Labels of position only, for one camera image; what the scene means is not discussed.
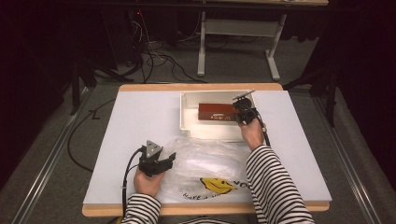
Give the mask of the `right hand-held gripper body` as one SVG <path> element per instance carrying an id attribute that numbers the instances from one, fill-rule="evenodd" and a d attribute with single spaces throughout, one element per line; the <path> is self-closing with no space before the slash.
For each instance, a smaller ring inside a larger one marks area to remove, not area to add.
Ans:
<path id="1" fill-rule="evenodd" d="M 248 91 L 233 98 L 233 103 L 240 101 L 244 105 L 244 107 L 241 109 L 235 109 L 233 107 L 233 109 L 236 110 L 236 112 L 233 114 L 233 118 L 235 114 L 243 114 L 246 117 L 246 124 L 249 124 L 251 121 L 258 117 L 259 113 L 257 109 L 252 105 L 252 101 L 248 98 L 248 96 L 253 92 L 254 91 Z"/>

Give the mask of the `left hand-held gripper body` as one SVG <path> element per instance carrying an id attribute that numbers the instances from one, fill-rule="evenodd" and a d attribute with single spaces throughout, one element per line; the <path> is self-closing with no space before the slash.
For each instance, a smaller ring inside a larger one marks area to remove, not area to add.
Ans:
<path id="1" fill-rule="evenodd" d="M 142 156 L 139 158 L 139 170 L 147 176 L 154 176 L 162 173 L 163 168 L 159 162 L 162 150 L 163 147 L 148 140 L 147 145 L 143 147 Z"/>

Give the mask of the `red rectangular box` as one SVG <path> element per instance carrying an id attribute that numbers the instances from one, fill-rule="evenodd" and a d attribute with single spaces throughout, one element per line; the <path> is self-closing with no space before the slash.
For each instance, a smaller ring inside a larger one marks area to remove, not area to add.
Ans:
<path id="1" fill-rule="evenodd" d="M 202 103 L 198 107 L 198 120 L 235 121 L 237 113 L 238 110 L 230 104 Z"/>

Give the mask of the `clear plastic bag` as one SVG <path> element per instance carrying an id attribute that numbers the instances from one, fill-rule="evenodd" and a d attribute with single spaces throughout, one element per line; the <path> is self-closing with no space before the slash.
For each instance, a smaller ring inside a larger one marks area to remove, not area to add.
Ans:
<path id="1" fill-rule="evenodd" d="M 176 155 L 161 191 L 202 201 L 225 195 L 249 194 L 246 162 L 250 150 L 235 143 L 180 137 L 163 150 L 161 159 Z"/>

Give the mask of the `white plastic bin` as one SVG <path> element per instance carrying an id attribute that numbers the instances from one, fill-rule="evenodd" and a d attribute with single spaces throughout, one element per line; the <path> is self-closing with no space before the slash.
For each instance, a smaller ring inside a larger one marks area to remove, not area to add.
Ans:
<path id="1" fill-rule="evenodd" d="M 198 120 L 198 107 L 202 103 L 232 104 L 235 96 L 253 90 L 183 91 L 180 94 L 180 130 L 188 137 L 242 142 L 236 121 Z M 248 96 L 255 107 L 252 93 Z"/>

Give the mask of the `person's right hand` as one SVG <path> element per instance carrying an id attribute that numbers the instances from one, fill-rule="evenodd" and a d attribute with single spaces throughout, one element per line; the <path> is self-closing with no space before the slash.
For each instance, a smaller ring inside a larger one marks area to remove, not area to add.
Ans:
<path id="1" fill-rule="evenodd" d="M 257 119 L 254 119 L 249 124 L 241 122 L 238 126 L 241 130 L 243 139 L 251 150 L 254 150 L 263 144 L 264 134 L 262 126 Z"/>

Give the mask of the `person's left hand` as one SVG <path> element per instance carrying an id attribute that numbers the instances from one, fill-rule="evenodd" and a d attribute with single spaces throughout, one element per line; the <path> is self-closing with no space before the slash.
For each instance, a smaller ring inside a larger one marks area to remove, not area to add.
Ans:
<path id="1" fill-rule="evenodd" d="M 164 176 L 165 173 L 160 173 L 155 176 L 147 176 L 145 173 L 137 169 L 134 175 L 134 189 L 137 193 L 155 197 L 159 192 Z"/>

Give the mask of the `person's striped shirt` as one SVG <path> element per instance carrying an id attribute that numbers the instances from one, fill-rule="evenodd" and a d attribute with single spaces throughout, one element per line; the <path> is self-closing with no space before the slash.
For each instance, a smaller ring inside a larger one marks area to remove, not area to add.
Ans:
<path id="1" fill-rule="evenodd" d="M 211 217 L 198 217 L 192 220 L 180 222 L 178 224 L 234 224 L 234 223 L 216 218 L 211 218 Z"/>

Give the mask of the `black metal stand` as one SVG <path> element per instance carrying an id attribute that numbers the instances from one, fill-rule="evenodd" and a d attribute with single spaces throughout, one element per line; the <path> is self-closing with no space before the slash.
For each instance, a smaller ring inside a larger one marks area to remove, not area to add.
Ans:
<path id="1" fill-rule="evenodd" d="M 94 77 L 93 71 L 99 70 L 116 80 L 122 82 L 133 82 L 134 80 L 132 78 L 128 78 L 128 76 L 141 68 L 141 62 L 142 59 L 139 59 L 137 65 L 135 65 L 131 70 L 123 74 L 119 74 L 109 68 L 106 68 L 100 64 L 95 63 L 90 59 L 76 56 L 74 59 L 74 63 L 72 65 L 72 75 L 71 75 L 72 99 L 73 99 L 73 109 L 71 114 L 76 115 L 78 108 L 80 106 L 80 92 L 79 92 L 80 79 L 82 79 L 86 87 L 95 87 L 97 81 Z"/>
<path id="2" fill-rule="evenodd" d="M 336 105 L 335 91 L 337 77 L 337 67 L 325 66 L 317 69 L 316 71 L 306 73 L 297 79 L 294 79 L 290 83 L 283 85 L 282 88 L 285 91 L 288 91 L 299 85 L 310 84 L 311 89 L 309 92 L 311 96 L 320 97 L 325 94 L 327 96 L 325 116 L 329 124 L 333 127 L 333 114 L 334 107 Z"/>

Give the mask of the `white metal desk frame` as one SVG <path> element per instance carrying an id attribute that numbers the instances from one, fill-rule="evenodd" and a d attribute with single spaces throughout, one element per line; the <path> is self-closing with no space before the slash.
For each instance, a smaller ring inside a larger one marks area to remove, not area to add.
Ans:
<path id="1" fill-rule="evenodd" d="M 202 0 L 204 6 L 210 3 L 237 3 L 247 6 L 260 7 L 326 7 L 329 0 Z M 198 54 L 197 76 L 205 75 L 205 38 L 207 35 L 236 35 L 236 36 L 253 36 L 269 37 L 272 39 L 272 45 L 264 51 L 272 80 L 279 81 L 275 61 L 276 47 L 285 26 L 287 12 L 281 13 L 275 19 L 265 21 L 261 19 L 208 19 L 206 11 L 200 13 L 201 33 L 200 49 Z"/>

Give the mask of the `metal floor rail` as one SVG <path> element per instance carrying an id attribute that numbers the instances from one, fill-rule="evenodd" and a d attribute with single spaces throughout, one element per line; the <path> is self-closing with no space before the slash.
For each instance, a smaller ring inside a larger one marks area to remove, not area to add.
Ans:
<path id="1" fill-rule="evenodd" d="M 324 121 L 326 128 L 331 136 L 332 142 L 335 145 L 336 154 L 343 172 L 346 176 L 347 182 L 351 187 L 351 190 L 359 204 L 359 207 L 363 213 L 367 224 L 382 224 L 378 213 L 375 211 L 372 200 L 370 199 L 366 187 L 364 187 L 361 179 L 356 172 L 352 161 L 347 155 L 347 151 L 341 142 L 341 139 L 335 130 L 335 128 L 330 124 L 326 116 L 325 105 L 322 103 L 321 99 L 318 97 L 312 98 L 313 104 L 315 105 L 317 111 L 320 114 L 321 119 Z"/>
<path id="2" fill-rule="evenodd" d="M 81 103 L 77 106 L 72 106 L 71 112 L 67 112 L 67 120 L 63 123 L 57 138 L 51 146 L 45 161 L 40 167 L 39 172 L 35 176 L 34 182 L 30 185 L 29 191 L 26 193 L 23 202 L 19 206 L 18 212 L 12 218 L 10 224 L 26 224 L 35 205 L 38 202 L 43 190 L 45 189 L 50 177 L 57 165 L 57 162 L 63 154 L 63 147 L 66 140 L 71 134 L 71 131 L 76 123 L 81 108 L 86 104 L 87 100 L 92 95 L 93 88 L 84 87 L 82 91 L 78 92 Z"/>

